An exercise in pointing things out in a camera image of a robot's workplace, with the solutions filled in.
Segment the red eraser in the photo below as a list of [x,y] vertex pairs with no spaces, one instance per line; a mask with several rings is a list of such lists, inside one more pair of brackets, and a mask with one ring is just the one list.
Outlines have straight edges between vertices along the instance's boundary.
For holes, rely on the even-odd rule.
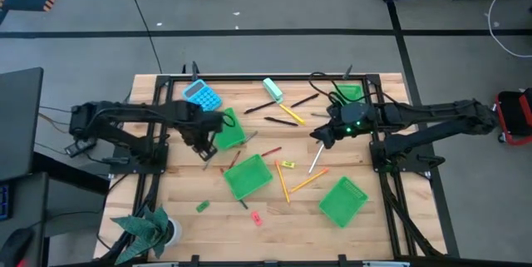
[[251,219],[255,221],[255,224],[257,226],[260,226],[261,224],[263,224],[263,220],[260,219],[259,213],[257,213],[257,211],[251,212]]

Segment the concrete floor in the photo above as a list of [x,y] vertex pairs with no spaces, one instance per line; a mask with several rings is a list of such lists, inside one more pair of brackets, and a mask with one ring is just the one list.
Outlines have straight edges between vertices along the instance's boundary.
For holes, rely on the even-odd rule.
[[[381,0],[138,0],[152,31],[353,28],[391,30]],[[403,29],[486,29],[488,0],[402,0],[396,2]],[[497,28],[530,29],[531,0],[501,0],[493,16]],[[144,31],[133,0],[57,0],[51,12],[10,12],[0,32]],[[196,60],[202,72],[404,72],[394,36],[310,35],[157,37],[155,50],[165,73],[180,72]],[[532,87],[530,61],[512,57],[487,36],[405,37],[413,74],[425,103],[475,97],[491,104],[498,91]],[[532,53],[527,36],[502,37],[505,44]],[[42,104],[68,108],[84,101],[122,101],[133,76],[157,73],[147,37],[0,39],[0,72],[45,69]],[[68,116],[46,111],[52,118]],[[464,258],[532,262],[532,146],[509,147],[490,136],[456,136],[437,142],[447,159],[441,177]],[[62,149],[71,138],[39,122],[37,141]],[[60,161],[96,173],[47,149]],[[93,156],[108,156],[99,143]],[[55,183],[51,213],[98,211],[100,196]],[[96,243],[98,214],[70,215],[51,221],[50,234],[83,230],[52,239],[50,264],[88,261]]]

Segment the potted plant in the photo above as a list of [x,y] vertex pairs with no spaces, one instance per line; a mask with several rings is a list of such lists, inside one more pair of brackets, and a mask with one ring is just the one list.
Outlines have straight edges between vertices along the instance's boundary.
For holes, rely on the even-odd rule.
[[169,218],[162,207],[154,212],[145,207],[144,217],[142,219],[129,215],[111,218],[122,229],[136,237],[135,242],[118,256],[115,265],[131,260],[149,249],[153,249],[155,257],[159,259],[165,247],[173,245],[179,239],[180,224]]

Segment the wooden tabletop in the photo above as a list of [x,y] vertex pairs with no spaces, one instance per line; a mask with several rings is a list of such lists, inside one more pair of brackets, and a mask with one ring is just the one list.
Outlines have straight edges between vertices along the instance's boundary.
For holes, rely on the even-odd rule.
[[[151,103],[155,78],[156,75],[135,77],[131,103]],[[381,79],[385,93],[398,101],[408,102],[400,73],[381,74]],[[181,92],[188,84],[178,82],[175,85],[174,100],[182,98]],[[283,104],[287,106],[315,93],[306,81],[281,81],[276,84],[283,92]],[[202,171],[204,162],[185,145],[178,131],[170,130],[168,167],[161,177],[157,205],[163,205],[168,214],[181,223],[183,235],[176,246],[165,250],[162,260],[190,261],[191,255],[199,255],[202,261],[337,260],[339,254],[347,255],[348,260],[392,259],[381,188],[378,175],[372,169],[368,148],[369,135],[337,141],[332,149],[324,150],[313,174],[324,167],[329,167],[330,171],[291,194],[291,203],[287,204],[274,161],[296,162],[293,170],[283,168],[288,188],[308,178],[308,168],[319,146],[308,134],[328,122],[327,118],[310,114],[325,113],[329,100],[319,96],[294,108],[306,121],[306,126],[292,127],[264,120],[265,116],[271,116],[293,121],[279,106],[243,114],[249,108],[271,101],[262,82],[209,82],[209,85],[221,96],[223,108],[234,108],[246,133],[259,131],[259,134],[243,146],[219,151],[209,167]],[[325,91],[333,89],[331,82],[316,82],[316,85]],[[147,127],[130,123],[125,124],[124,129],[144,136]],[[237,151],[242,151],[238,164],[253,154],[262,154],[278,146],[283,149],[264,157],[273,173],[273,180],[245,198],[249,207],[246,210],[234,199],[220,167],[227,168]],[[369,196],[366,205],[344,229],[337,227],[318,208],[319,201],[342,176],[349,177]],[[445,252],[430,183],[412,173],[402,173],[401,176],[412,220],[437,250]],[[122,232],[110,218],[131,213],[136,183],[137,176],[129,175],[107,197],[100,236],[109,245]],[[209,200],[210,206],[198,213],[195,208],[204,200]],[[258,227],[252,221],[252,211],[260,214],[262,226]],[[402,226],[397,229],[401,250],[406,253]],[[105,252],[103,245],[98,243],[95,257]],[[152,253],[150,260],[155,260]]]

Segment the green plastic bin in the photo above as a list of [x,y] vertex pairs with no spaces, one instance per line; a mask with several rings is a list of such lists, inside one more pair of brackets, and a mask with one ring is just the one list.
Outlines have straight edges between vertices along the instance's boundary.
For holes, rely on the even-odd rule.
[[338,84],[337,91],[341,91],[344,96],[350,100],[356,100],[362,97],[362,88],[356,84]]
[[268,184],[273,175],[260,155],[253,155],[224,172],[224,178],[233,191],[234,198],[242,200],[258,188]]
[[325,195],[319,208],[332,222],[344,228],[366,202],[367,195],[344,176]]
[[[225,123],[222,126],[221,133],[216,134],[214,143],[220,150],[227,150],[233,146],[237,146],[246,140],[244,129],[240,125],[239,119],[234,114],[233,108],[225,109],[225,114],[233,117],[234,126],[227,126]],[[231,124],[231,120],[225,116],[224,119]]]

